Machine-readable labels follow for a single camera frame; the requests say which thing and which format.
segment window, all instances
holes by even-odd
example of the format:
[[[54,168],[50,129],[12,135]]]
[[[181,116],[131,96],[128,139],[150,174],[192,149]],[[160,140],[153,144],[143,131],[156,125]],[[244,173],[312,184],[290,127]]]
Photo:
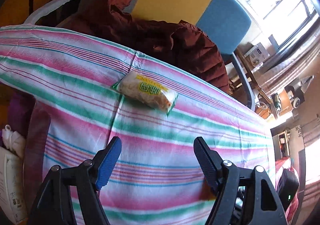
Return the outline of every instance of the window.
[[[316,14],[310,0],[246,0],[269,29],[270,41],[284,47]]]
[[[320,180],[320,168],[318,162],[320,139],[306,147],[306,185]]]

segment window frame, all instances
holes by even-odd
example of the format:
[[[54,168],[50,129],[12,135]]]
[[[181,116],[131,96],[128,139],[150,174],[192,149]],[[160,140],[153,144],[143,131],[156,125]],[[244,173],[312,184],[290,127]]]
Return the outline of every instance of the window frame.
[[[251,0],[246,0],[246,3],[254,10],[254,8],[250,5],[250,1],[251,1]],[[276,4],[276,5],[268,12],[268,14],[267,14],[266,16],[264,16],[262,19],[264,20],[268,15],[270,15],[270,13],[272,13],[272,11],[274,11],[274,10],[278,7],[278,5],[281,4],[282,1],[283,1],[283,0],[280,0],[279,2],[277,2],[277,4]],[[283,48],[284,46],[286,46],[286,45],[293,39],[293,37],[294,37],[301,29],[303,29],[303,28],[307,25],[307,23],[317,14],[316,9],[314,9],[314,10],[312,11],[312,13],[309,12],[309,8],[308,8],[305,0],[301,0],[301,1],[297,4],[297,6],[298,6],[301,2],[303,3],[303,6],[304,6],[304,8],[305,8],[305,10],[306,10],[306,13],[307,13],[307,18],[301,23],[301,25],[300,25],[284,42],[282,42],[280,45],[276,42],[276,39],[273,37],[272,34],[271,34],[271,36],[269,37],[270,42],[272,43],[272,45],[273,45],[278,51],[281,50],[281,48]]]

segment blue gripper pad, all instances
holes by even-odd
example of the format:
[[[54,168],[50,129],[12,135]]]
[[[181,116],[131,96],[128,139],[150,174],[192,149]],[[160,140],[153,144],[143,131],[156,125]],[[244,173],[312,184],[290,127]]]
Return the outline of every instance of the blue gripper pad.
[[[111,148],[109,149],[108,153],[104,157],[103,161],[101,162],[98,168],[97,174],[97,181],[95,183],[97,190],[101,190],[101,188],[107,185],[109,178],[111,176],[112,170],[116,165],[116,162],[120,156],[122,144],[120,138],[113,138],[111,140]]]

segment metal screw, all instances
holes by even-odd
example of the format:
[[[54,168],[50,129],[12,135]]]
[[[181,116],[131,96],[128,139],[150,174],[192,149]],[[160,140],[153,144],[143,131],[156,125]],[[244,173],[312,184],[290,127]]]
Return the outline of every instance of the metal screw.
[[[232,166],[232,162],[229,161],[229,160],[224,160],[224,161],[223,161],[223,164],[224,164],[225,166]]]
[[[59,166],[56,164],[53,167],[51,167],[51,171],[56,172],[59,170]]]
[[[261,165],[258,165],[258,166],[256,167],[256,170],[257,170],[257,172],[263,172],[263,171],[264,171],[264,168],[263,168]]]
[[[83,162],[83,164],[85,165],[85,166],[90,166],[90,165],[92,165],[92,160],[91,159],[88,159],[88,160],[85,160],[84,162]]]

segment striped bedsheet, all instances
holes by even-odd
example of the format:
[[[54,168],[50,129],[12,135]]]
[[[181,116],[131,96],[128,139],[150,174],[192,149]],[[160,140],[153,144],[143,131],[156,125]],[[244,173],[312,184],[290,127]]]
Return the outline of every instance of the striped bedsheet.
[[[179,92],[167,117],[110,86],[136,70]],[[66,29],[0,28],[0,81],[35,96],[51,116],[43,177],[79,165],[113,136],[122,153],[100,200],[111,224],[204,224],[213,200],[193,153],[202,136],[239,167],[262,165],[275,183],[270,130],[262,118],[180,69]],[[84,224],[76,191],[72,201]]]

